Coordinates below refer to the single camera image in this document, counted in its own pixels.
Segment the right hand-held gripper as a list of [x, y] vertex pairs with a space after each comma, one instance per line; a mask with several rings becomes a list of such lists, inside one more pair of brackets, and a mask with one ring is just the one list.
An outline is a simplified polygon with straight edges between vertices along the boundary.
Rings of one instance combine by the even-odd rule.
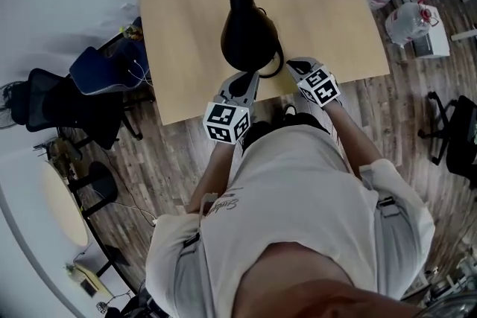
[[290, 59], [286, 67], [308, 102], [324, 107], [341, 94], [334, 75], [312, 57]]

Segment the black desk lamp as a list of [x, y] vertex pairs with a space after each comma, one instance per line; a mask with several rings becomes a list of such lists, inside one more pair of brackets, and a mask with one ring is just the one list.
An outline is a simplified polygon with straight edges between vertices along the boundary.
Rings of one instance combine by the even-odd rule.
[[239, 71], [256, 72], [279, 58], [276, 69], [260, 74], [263, 79], [279, 74], [284, 64], [277, 29], [254, 0], [230, 0], [230, 12], [221, 34], [225, 60]]

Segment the person's left forearm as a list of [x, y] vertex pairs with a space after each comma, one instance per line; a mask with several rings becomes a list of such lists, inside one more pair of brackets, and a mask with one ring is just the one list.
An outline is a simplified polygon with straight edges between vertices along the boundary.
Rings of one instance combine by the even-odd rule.
[[227, 190], [235, 146], [226, 143], [217, 143], [209, 158], [209, 163], [196, 189], [192, 193], [188, 213], [197, 214], [206, 194], [215, 194], [221, 197]]

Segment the person's right forearm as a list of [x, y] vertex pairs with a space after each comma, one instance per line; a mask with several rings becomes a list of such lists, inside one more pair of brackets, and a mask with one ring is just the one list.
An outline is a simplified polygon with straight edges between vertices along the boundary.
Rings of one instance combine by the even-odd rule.
[[360, 178], [360, 168], [381, 159], [381, 153], [338, 101], [329, 102], [323, 110], [341, 140], [353, 173]]

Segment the person's black trousers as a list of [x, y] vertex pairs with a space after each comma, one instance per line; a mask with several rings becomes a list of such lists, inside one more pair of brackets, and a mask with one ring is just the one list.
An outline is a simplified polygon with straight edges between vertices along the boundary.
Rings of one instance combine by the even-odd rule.
[[313, 115], [298, 112], [296, 115], [279, 116], [272, 122], [254, 122], [247, 131], [242, 154], [251, 147], [252, 153], [264, 150], [266, 155], [281, 154], [300, 144], [313, 144], [313, 139], [323, 139], [329, 131]]

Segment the person's white t-shirt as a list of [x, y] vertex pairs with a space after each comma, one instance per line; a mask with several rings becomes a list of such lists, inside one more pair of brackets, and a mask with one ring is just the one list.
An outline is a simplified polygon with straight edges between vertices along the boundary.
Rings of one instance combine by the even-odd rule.
[[146, 288], [173, 318], [231, 318], [243, 275], [272, 244], [295, 243], [337, 264], [358, 288], [400, 299], [421, 271], [435, 225], [387, 159], [351, 174], [328, 133], [284, 127], [244, 152], [209, 209], [160, 216]]

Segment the small white floor appliance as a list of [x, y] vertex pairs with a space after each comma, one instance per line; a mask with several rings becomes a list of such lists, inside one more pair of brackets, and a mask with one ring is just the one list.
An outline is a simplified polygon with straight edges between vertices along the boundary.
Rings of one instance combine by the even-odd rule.
[[416, 58], [433, 59], [450, 56], [446, 31], [436, 7], [427, 6], [432, 14], [432, 26], [427, 35], [412, 42]]

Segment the small clear drink bottle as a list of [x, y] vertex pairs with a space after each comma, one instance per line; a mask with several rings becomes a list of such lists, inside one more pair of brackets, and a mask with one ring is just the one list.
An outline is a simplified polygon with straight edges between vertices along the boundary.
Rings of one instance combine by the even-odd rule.
[[125, 39], [141, 41], [144, 38], [142, 28], [134, 24], [121, 27], [120, 32]]

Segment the black round stool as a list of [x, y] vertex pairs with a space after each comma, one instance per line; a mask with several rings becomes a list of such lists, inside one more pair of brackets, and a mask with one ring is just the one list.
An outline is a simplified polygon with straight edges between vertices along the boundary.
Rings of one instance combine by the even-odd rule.
[[[93, 191], [99, 193], [101, 200], [88, 209], [85, 209], [78, 196], [78, 191], [87, 186], [91, 186]], [[113, 174], [107, 166], [101, 162], [92, 162], [89, 165], [89, 173], [80, 179], [72, 180], [68, 184], [68, 189], [77, 202], [84, 218], [90, 217], [103, 207], [115, 202], [119, 193]]]

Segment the black swivel office chair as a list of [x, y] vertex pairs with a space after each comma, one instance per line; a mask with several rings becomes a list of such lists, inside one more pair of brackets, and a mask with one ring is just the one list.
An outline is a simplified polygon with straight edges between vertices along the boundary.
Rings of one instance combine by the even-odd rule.
[[444, 107], [436, 92], [429, 92], [428, 99], [436, 101], [443, 128], [432, 133], [419, 130], [417, 136], [440, 139], [440, 152], [431, 162], [439, 165], [445, 156], [449, 172], [468, 179], [470, 189], [477, 190], [477, 104], [461, 95]]

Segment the black mesh office chair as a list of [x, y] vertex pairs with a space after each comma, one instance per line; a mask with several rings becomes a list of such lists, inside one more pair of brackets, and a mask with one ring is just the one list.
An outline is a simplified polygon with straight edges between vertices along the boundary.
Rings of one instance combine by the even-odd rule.
[[133, 129], [125, 112], [143, 101], [126, 102], [121, 92], [85, 95], [70, 77], [33, 69], [28, 79], [13, 89], [11, 112], [16, 124], [30, 133], [50, 128], [79, 129], [87, 136], [85, 144], [93, 141], [109, 150], [122, 126], [132, 137], [142, 140], [142, 133]]

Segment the round wooden table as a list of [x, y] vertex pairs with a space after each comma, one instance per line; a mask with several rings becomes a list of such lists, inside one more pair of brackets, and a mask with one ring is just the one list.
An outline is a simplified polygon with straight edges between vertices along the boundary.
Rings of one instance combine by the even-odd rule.
[[50, 212], [66, 237], [80, 247], [89, 243], [80, 209], [60, 173], [50, 162], [40, 164], [40, 182]]

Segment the person's chin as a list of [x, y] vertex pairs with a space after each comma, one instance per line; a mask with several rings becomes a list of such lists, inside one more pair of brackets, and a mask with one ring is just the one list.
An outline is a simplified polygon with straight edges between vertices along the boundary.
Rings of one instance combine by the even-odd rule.
[[352, 285], [330, 258], [270, 245], [242, 276], [232, 318], [415, 318], [421, 309]]

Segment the beige desktop device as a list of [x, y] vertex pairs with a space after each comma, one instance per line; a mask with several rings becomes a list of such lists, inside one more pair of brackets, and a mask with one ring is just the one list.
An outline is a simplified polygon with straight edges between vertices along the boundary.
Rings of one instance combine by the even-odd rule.
[[77, 262], [66, 264], [65, 271], [68, 277], [78, 284], [91, 298], [98, 293], [107, 297], [113, 296], [96, 273], [92, 272], [82, 264]]

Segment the black standing fan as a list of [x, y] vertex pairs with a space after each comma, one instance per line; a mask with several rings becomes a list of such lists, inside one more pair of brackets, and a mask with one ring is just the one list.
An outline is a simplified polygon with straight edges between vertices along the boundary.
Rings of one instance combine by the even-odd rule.
[[20, 84], [22, 84], [22, 81], [14, 81], [0, 86], [0, 130], [5, 130], [16, 125], [11, 112], [11, 99], [13, 89]]

